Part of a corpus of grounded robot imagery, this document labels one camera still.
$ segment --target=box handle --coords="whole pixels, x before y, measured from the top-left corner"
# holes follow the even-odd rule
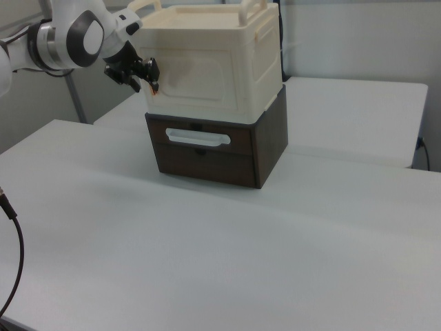
[[[192,145],[217,147],[220,145],[229,145],[232,140],[226,134],[190,131],[168,128],[165,133],[170,141],[175,143],[189,143]]]
[[[255,3],[260,2],[260,10],[268,8],[267,0],[242,0],[239,10],[239,25],[247,26],[248,24],[248,12],[254,6]]]
[[[135,1],[132,1],[131,3],[129,3],[127,8],[136,12],[137,10],[144,8],[145,6],[151,5],[152,3],[154,4],[155,10],[162,9],[161,0],[135,0]]]

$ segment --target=table surface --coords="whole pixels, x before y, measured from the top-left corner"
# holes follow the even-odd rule
[[[160,174],[143,133],[54,121],[0,155],[0,183],[26,247],[6,316],[36,331],[441,328],[438,173],[286,152],[252,190]]]
[[[427,96],[416,83],[293,77],[287,86],[290,152],[410,167]],[[143,93],[94,124],[147,132]]]

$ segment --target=white drawer handle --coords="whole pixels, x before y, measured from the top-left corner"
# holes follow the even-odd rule
[[[226,134],[209,133],[190,130],[168,128],[165,133],[170,141],[176,143],[190,143],[192,145],[217,147],[222,144],[229,145],[232,140]]]

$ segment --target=cream plastic storage box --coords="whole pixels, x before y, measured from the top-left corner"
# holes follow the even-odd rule
[[[149,113],[257,122],[282,88],[277,5],[244,0],[163,9],[159,0],[137,0],[129,8],[152,3],[155,11],[132,40],[161,71],[157,95],[142,82]]]

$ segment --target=wooden drawer unit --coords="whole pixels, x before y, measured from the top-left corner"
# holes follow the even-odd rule
[[[288,144],[285,86],[251,125],[145,114],[159,171],[262,188]]]

